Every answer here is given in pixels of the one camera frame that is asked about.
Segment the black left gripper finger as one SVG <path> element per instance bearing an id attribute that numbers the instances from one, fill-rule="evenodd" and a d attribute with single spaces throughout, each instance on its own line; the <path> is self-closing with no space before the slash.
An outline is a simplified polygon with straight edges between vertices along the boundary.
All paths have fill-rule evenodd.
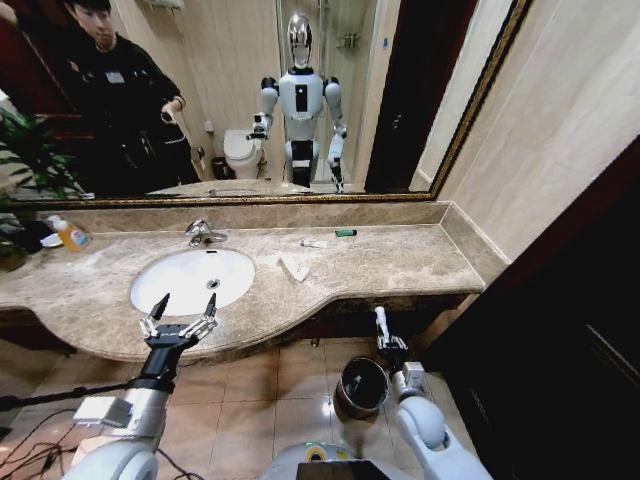
<path id="1" fill-rule="evenodd" d="M 213 293 L 201 317 L 186 328 L 186 337 L 205 338 L 217 326 L 217 294 Z"/>
<path id="2" fill-rule="evenodd" d="M 145 339 L 158 338 L 157 323 L 168 305 L 170 294 L 166 293 L 151 309 L 150 313 L 139 320 L 139 326 Z"/>

